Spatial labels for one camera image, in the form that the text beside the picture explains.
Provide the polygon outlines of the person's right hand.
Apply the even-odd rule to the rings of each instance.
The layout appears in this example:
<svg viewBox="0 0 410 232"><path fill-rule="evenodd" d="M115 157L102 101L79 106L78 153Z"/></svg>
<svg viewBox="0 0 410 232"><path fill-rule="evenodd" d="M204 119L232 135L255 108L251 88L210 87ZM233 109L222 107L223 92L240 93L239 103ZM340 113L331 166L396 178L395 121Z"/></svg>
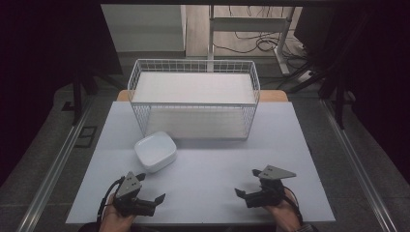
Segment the person's right hand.
<svg viewBox="0 0 410 232"><path fill-rule="evenodd" d="M277 206L265 206L264 209L273 218L277 232L297 232L302 228L292 205L285 200Z"/></svg>

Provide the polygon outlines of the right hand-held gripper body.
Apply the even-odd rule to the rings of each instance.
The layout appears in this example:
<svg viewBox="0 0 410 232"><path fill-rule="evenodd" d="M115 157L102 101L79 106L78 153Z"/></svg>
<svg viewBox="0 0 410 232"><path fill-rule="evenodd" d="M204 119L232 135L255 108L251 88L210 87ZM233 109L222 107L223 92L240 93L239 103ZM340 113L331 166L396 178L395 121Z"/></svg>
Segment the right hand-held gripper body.
<svg viewBox="0 0 410 232"><path fill-rule="evenodd" d="M257 208L264 206L277 206L285 200L292 207L296 204L286 196L282 179L293 178L295 173L284 170L272 165L267 165L262 173L257 177L260 182L261 190L253 193L246 193L246 204L248 208Z"/></svg>

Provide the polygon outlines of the black tape square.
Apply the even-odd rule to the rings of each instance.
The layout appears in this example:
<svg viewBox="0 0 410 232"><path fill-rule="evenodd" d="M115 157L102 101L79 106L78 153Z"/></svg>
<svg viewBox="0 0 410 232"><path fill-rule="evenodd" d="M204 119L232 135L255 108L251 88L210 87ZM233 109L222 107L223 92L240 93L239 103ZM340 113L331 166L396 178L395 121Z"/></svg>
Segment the black tape square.
<svg viewBox="0 0 410 232"><path fill-rule="evenodd" d="M75 148L90 148L96 136L97 126L83 127L74 144Z"/></svg>

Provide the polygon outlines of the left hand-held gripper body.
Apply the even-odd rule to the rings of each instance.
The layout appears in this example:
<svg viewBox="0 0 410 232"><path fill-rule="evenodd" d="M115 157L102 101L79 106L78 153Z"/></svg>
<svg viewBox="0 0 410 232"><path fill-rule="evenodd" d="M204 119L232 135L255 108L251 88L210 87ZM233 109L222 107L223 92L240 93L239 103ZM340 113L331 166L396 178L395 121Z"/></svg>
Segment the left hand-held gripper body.
<svg viewBox="0 0 410 232"><path fill-rule="evenodd" d="M136 175L129 172L114 193L113 206L123 217L154 215L155 203L137 197L142 188L141 182L136 179Z"/></svg>

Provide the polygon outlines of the aluminium rail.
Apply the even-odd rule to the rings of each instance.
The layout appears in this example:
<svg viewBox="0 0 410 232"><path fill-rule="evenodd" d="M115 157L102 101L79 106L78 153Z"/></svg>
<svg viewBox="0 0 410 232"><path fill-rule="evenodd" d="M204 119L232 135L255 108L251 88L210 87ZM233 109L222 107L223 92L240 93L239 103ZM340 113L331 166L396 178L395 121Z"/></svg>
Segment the aluminium rail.
<svg viewBox="0 0 410 232"><path fill-rule="evenodd" d="M364 192L364 195L366 196L369 206L373 211L381 229L383 230L383 232L398 232L384 200L377 191L373 182L370 180L345 130L343 130L337 123L337 120L334 117L332 104L329 101L325 100L320 100L320 103L326 112L327 118L337 137L337 140L352 167L352 171L358 179L358 182Z"/></svg>
<svg viewBox="0 0 410 232"><path fill-rule="evenodd" d="M42 183L40 184L32 202L30 203L15 232L34 232L34 229L42 216L46 203L58 182L68 158L70 157L71 151L79 137L80 131L88 118L94 99L94 97L87 97L85 99L82 107L82 114L79 116L77 123L71 127L66 140L56 155L53 163L50 165Z"/></svg>

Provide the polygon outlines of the white metal desk frame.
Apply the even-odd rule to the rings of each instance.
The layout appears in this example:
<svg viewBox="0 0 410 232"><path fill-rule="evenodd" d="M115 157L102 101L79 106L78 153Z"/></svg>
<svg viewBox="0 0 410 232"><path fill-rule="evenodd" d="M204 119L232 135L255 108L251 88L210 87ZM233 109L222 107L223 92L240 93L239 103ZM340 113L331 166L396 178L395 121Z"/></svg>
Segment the white metal desk frame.
<svg viewBox="0 0 410 232"><path fill-rule="evenodd" d="M283 56L283 47L292 23L295 7L290 7L286 17L256 18L256 17L215 17L215 6L209 6L209 43L207 59L214 59L215 32L268 32L279 33L278 44L274 53L283 75L290 75Z"/></svg>

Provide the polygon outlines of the white cabinet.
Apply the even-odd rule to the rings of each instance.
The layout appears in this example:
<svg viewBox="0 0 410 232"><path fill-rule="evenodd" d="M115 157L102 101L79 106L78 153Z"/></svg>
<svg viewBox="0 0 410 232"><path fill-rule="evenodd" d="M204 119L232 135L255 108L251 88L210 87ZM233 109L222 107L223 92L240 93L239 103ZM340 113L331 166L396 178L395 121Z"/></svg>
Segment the white cabinet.
<svg viewBox="0 0 410 232"><path fill-rule="evenodd" d="M101 4L117 52L186 50L185 5Z"/></svg>

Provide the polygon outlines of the light grey table mat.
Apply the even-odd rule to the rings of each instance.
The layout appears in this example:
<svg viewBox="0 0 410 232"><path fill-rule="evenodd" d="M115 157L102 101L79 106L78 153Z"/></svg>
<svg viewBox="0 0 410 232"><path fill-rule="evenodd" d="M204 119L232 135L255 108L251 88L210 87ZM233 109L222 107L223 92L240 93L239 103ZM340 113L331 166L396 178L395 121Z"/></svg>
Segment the light grey table mat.
<svg viewBox="0 0 410 232"><path fill-rule="evenodd" d="M114 102L69 223L95 220L108 187L128 172L143 172L133 148L140 137L131 106ZM176 146L177 159L142 183L140 198L163 196L164 201L152 217L140 217L140 224L266 224L266 212L248 208L236 194L239 189L257 191L259 181L252 172L266 165L293 172L283 183L296 194L304 220L335 218L290 102L259 104L245 141L179 140Z"/></svg>

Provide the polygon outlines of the black tripod stand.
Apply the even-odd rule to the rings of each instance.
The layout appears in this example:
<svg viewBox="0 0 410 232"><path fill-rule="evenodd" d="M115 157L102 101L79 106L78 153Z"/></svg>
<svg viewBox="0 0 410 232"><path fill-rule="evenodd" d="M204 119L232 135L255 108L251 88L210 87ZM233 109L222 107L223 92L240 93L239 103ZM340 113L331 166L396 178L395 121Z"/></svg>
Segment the black tripod stand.
<svg viewBox="0 0 410 232"><path fill-rule="evenodd" d="M352 20L351 30L342 35L337 42L332 46L330 51L326 51L323 55L329 55L329 65L320 69L310 79L286 90L286 93L297 93L308 86L316 83L319 80L324 80L321 85L318 96L320 99L328 99L332 93L336 93L336 110L335 119L337 124L344 129L342 114L344 104L345 78L341 74L343 66L348 61L348 56L352 52L357 40L360 38L368 23L370 13L363 12L357 14Z"/></svg>
<svg viewBox="0 0 410 232"><path fill-rule="evenodd" d="M82 93L84 89L88 95L94 96L99 88L94 77L98 77L118 90L124 90L126 86L119 80L92 66L77 66L73 72L73 125L79 123L85 109L82 106Z"/></svg>

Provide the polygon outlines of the person's left hand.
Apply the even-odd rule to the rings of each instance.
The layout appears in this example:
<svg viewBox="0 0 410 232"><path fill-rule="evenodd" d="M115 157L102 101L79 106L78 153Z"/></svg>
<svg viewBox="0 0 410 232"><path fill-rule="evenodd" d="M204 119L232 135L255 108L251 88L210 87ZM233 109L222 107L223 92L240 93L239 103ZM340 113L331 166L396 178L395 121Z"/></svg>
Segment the person's left hand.
<svg viewBox="0 0 410 232"><path fill-rule="evenodd" d="M110 194L98 232L131 232L135 216L123 217L112 205L112 202L113 194Z"/></svg>

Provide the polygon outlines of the white square bowl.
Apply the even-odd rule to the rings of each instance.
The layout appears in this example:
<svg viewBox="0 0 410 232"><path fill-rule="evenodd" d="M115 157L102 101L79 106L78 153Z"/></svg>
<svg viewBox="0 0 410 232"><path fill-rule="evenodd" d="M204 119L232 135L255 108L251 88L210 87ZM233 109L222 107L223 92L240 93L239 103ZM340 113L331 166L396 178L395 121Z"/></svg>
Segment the white square bowl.
<svg viewBox="0 0 410 232"><path fill-rule="evenodd" d="M134 150L149 173L158 172L177 158L176 144L164 131L157 131L140 139L135 143Z"/></svg>

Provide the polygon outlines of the white power strip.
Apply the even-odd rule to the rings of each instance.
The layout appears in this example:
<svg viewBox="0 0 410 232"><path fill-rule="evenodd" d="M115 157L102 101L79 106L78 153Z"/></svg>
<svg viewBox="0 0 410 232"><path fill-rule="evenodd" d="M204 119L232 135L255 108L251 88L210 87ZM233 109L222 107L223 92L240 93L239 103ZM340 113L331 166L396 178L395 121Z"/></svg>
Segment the white power strip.
<svg viewBox="0 0 410 232"><path fill-rule="evenodd" d="M298 82L304 82L314 76L314 71L308 70L304 72L298 79Z"/></svg>

